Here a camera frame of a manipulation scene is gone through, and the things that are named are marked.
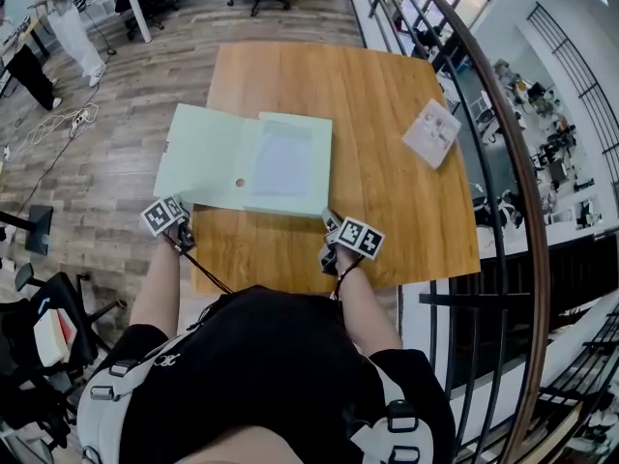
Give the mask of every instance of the white pants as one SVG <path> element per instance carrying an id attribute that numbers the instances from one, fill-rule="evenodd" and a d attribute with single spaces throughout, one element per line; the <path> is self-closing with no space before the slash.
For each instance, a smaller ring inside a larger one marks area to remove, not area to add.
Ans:
<path id="1" fill-rule="evenodd" d="M 85 74 L 93 75 L 103 69 L 103 60 L 88 39 L 75 5 L 63 15 L 53 12 L 47 19 L 60 45 L 75 59 Z"/>

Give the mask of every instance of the wrist strap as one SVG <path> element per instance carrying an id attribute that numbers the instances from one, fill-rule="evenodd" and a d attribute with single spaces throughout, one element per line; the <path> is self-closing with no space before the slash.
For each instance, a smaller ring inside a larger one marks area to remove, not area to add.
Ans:
<path id="1" fill-rule="evenodd" d="M 336 284 L 336 290 L 334 291 L 333 295 L 336 298 L 336 301 L 339 301 L 339 288 L 341 287 L 341 283 L 343 282 L 343 280 L 345 279 L 345 277 L 352 272 L 355 268 L 357 268 L 359 266 L 359 263 L 361 263 L 364 259 L 364 256 L 359 256 L 355 261 L 352 262 L 352 264 L 343 271 L 343 273 L 338 277 L 338 283 Z"/>

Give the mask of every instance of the white paper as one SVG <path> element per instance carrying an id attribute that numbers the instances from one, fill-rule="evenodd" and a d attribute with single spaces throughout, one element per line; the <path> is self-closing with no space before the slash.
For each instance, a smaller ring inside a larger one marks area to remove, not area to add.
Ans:
<path id="1" fill-rule="evenodd" d="M 251 177 L 256 196 L 306 196 L 311 192 L 311 130 L 262 121 Z"/>
<path id="2" fill-rule="evenodd" d="M 443 105 L 431 99 L 408 129 L 402 141 L 437 169 L 452 147 L 460 122 Z"/>

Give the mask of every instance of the black pants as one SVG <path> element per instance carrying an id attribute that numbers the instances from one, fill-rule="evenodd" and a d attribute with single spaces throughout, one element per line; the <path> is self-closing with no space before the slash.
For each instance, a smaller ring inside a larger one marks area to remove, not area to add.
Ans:
<path id="1" fill-rule="evenodd" d="M 52 84 L 41 69 L 39 60 L 32 50 L 24 45 L 7 65 L 7 71 L 30 92 L 45 110 L 51 110 L 54 96 Z"/>

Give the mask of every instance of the light green folder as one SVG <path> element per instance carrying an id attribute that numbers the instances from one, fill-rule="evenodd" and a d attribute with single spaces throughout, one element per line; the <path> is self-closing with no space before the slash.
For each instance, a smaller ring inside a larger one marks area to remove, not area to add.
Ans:
<path id="1" fill-rule="evenodd" d="M 232 210 L 319 218 L 329 205 L 332 121 L 260 120 L 179 104 L 155 195 Z"/>

